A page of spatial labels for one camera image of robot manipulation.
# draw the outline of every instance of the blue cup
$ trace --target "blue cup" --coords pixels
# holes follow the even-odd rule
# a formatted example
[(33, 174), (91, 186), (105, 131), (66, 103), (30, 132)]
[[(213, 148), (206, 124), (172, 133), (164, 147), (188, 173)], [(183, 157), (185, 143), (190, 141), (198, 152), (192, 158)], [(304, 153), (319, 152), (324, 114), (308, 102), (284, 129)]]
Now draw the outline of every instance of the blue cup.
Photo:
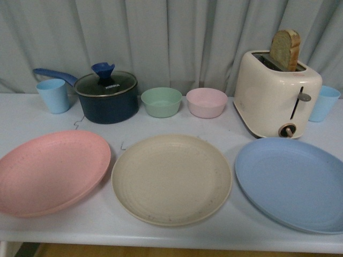
[(322, 122), (340, 97), (341, 93), (328, 86), (322, 86), (309, 121)]
[(63, 79), (48, 79), (37, 84), (36, 89), (52, 114), (69, 110), (69, 99)]

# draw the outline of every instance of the saucepan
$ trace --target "saucepan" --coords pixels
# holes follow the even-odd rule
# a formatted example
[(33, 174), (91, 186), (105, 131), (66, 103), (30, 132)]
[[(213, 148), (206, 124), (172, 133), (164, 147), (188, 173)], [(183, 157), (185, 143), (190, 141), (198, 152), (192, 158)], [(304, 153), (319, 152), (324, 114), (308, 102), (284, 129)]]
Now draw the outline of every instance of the saucepan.
[(97, 63), (92, 66), (95, 73), (80, 79), (48, 69), (39, 68), (33, 72), (65, 80), (78, 94), (87, 119), (99, 124), (113, 124), (129, 119), (139, 109), (136, 77), (129, 72), (113, 71), (114, 68), (114, 64)]

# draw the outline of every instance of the toaster knob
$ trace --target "toaster knob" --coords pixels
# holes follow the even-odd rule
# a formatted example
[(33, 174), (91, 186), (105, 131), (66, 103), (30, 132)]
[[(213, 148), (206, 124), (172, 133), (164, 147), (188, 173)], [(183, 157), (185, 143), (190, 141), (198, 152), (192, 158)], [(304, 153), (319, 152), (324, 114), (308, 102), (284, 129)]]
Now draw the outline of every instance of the toaster knob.
[(296, 126), (293, 123), (283, 125), (279, 129), (279, 136), (282, 138), (291, 138), (296, 131)]

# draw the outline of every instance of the blue plate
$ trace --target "blue plate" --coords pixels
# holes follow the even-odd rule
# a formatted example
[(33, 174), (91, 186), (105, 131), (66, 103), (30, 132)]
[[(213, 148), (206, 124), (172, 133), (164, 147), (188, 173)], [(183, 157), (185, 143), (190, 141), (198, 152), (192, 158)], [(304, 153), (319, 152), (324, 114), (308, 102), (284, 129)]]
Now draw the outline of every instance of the blue plate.
[(343, 162), (294, 139), (247, 144), (235, 163), (238, 182), (263, 213), (306, 232), (343, 233)]

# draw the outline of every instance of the table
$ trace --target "table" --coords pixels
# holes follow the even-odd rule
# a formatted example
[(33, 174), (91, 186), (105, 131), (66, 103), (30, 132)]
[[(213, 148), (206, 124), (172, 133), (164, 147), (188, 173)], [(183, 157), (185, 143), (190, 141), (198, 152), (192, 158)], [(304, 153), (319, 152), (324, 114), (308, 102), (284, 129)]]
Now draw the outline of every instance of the table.
[[(112, 151), (110, 167), (130, 146), (157, 134), (188, 134), (216, 146), (234, 172), (239, 150), (256, 138), (247, 130), (229, 101), (221, 116), (200, 119), (193, 116), (185, 97), (179, 112), (158, 119), (149, 116), (141, 104), (132, 118), (102, 125), (87, 120), (77, 96), (64, 114), (50, 114), (37, 94), (0, 94), (0, 157), (38, 136), (62, 130), (88, 130), (107, 140)], [(310, 143), (343, 160), (343, 100), (327, 119), (307, 124), (300, 141)], [(285, 227), (257, 210), (233, 181), (225, 204), (204, 221), (164, 228), (142, 222), (127, 213), (115, 197), (110, 183), (111, 169), (101, 183), (73, 206), (35, 218), (0, 214), (0, 241), (122, 246), (206, 248), (218, 250), (343, 253), (343, 234), (318, 235)]]

